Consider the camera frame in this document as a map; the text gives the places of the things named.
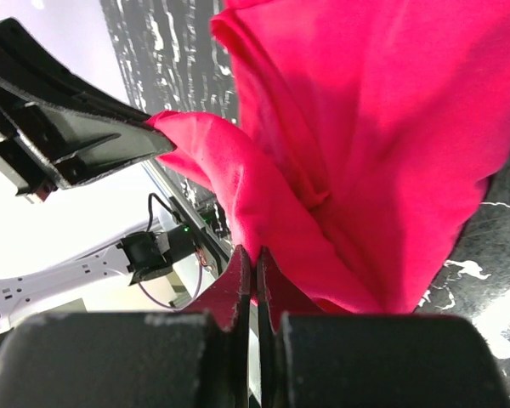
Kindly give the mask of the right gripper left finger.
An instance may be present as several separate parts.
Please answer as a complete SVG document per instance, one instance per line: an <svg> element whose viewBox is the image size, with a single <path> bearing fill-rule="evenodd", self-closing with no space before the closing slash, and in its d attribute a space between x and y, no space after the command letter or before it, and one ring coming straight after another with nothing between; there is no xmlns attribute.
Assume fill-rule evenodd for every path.
<svg viewBox="0 0 510 408"><path fill-rule="evenodd" d="M245 407L250 259L178 313L31 317L0 348L0 407Z"/></svg>

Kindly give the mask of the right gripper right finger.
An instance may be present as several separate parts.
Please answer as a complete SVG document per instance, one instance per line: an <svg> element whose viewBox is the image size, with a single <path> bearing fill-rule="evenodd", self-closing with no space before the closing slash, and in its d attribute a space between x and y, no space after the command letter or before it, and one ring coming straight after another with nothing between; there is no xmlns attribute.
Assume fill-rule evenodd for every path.
<svg viewBox="0 0 510 408"><path fill-rule="evenodd" d="M507 407L491 352L446 314L328 314L281 272L257 268L264 407Z"/></svg>

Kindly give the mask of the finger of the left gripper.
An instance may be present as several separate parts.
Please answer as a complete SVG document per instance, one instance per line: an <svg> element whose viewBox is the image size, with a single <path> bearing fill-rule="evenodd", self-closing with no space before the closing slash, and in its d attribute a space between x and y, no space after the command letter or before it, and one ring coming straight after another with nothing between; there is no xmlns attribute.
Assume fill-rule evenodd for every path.
<svg viewBox="0 0 510 408"><path fill-rule="evenodd" d="M0 20L0 173L29 202L175 151L147 114L69 71L14 18Z"/></svg>

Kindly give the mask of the red t-shirt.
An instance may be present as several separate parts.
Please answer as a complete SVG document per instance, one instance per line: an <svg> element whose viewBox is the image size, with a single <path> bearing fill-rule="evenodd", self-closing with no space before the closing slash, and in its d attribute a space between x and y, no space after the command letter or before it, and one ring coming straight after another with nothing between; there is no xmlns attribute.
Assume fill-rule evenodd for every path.
<svg viewBox="0 0 510 408"><path fill-rule="evenodd" d="M510 156L510 1L229 1L240 121L164 111L212 190L328 310L408 313Z"/></svg>

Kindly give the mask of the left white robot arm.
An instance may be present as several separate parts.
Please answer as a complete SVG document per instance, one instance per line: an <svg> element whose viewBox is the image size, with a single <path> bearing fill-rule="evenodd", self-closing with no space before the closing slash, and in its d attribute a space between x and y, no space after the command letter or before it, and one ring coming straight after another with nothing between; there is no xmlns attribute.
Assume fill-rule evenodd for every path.
<svg viewBox="0 0 510 408"><path fill-rule="evenodd" d="M0 20L0 173L32 203L172 152L144 112L70 72L16 19ZM63 265L0 280L0 334L93 288L131 286L172 268L151 231Z"/></svg>

